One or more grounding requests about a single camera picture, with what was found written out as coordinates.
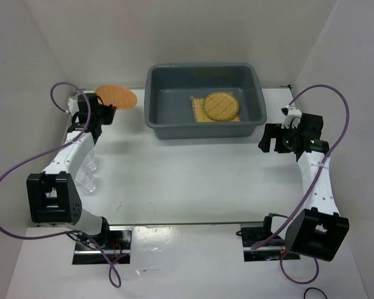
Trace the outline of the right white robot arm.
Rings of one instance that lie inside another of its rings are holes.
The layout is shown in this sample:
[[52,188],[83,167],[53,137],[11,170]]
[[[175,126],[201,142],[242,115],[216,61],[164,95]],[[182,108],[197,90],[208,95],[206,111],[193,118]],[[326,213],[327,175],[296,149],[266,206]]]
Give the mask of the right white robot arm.
[[330,146],[321,140],[323,118],[294,107],[282,109],[282,123],[265,125],[258,147],[276,153],[294,153],[302,175],[304,203],[288,224],[285,247],[289,252],[331,261],[341,246],[349,221],[336,206],[330,182]]

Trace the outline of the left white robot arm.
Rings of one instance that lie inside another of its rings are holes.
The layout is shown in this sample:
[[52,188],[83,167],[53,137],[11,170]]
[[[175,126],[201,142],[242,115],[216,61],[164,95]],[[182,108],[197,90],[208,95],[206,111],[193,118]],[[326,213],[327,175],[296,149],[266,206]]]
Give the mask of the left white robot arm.
[[112,124],[116,108],[105,105],[95,93],[70,98],[68,104],[72,118],[65,148],[41,173],[30,174],[26,180],[31,219],[36,224],[83,231],[91,244],[104,249],[112,241],[108,221],[82,207],[76,181],[84,159],[102,134],[102,126]]

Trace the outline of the square bamboo mat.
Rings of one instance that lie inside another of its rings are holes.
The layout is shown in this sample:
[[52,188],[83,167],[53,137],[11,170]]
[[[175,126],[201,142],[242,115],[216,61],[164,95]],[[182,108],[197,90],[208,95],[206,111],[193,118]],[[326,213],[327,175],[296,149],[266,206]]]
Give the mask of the square bamboo mat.
[[209,123],[209,122],[220,122],[220,120],[213,120],[209,118],[202,108],[202,104],[205,97],[194,97],[190,96],[191,106],[193,111],[194,121],[196,123]]

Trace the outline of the orange round woven coaster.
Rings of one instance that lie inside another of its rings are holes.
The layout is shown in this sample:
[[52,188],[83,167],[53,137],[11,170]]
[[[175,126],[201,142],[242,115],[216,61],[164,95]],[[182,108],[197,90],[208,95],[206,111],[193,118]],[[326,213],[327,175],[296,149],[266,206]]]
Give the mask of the orange round woven coaster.
[[94,91],[105,105],[112,105],[118,110],[135,107],[137,96],[129,89],[119,85],[102,85]]

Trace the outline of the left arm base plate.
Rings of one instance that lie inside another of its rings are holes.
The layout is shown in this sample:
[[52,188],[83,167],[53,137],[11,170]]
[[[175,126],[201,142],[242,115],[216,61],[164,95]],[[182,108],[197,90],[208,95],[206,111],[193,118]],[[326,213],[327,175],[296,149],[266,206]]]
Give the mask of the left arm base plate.
[[[95,239],[111,262],[115,264],[129,264],[132,231],[133,227],[131,226],[111,225],[106,241],[99,240],[96,236]],[[75,242],[73,265],[99,265],[107,263],[99,249],[88,238],[82,235],[69,235],[69,238]]]

